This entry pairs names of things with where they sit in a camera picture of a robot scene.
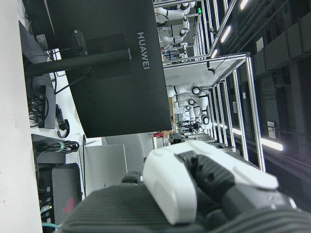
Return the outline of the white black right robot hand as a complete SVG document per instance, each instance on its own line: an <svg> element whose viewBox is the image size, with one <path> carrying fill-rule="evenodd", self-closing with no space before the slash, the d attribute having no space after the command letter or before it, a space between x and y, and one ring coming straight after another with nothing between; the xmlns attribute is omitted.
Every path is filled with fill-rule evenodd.
<svg viewBox="0 0 311 233"><path fill-rule="evenodd" d="M274 175L198 140L152 150L142 181L89 194L62 233L308 233Z"/></svg>

